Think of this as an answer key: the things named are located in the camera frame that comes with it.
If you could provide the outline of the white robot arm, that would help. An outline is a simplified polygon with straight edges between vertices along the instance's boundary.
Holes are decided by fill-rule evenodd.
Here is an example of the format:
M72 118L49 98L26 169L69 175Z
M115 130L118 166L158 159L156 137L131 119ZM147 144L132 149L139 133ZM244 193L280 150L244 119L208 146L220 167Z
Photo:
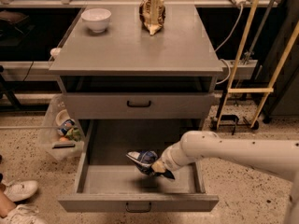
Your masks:
M283 224L299 224L299 148L296 140L224 139L213 132L190 131L151 165L174 172L204 158L219 158L292 182Z

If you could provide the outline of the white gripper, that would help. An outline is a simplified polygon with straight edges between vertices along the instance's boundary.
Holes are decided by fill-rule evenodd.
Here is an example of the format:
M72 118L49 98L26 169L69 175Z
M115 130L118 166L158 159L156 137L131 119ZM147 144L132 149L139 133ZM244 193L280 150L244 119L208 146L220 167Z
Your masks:
M166 172L166 169L174 172L187 164L187 156L182 149L180 142L177 142L164 150L161 159L162 160L157 160L151 165L151 168L155 173L163 174Z

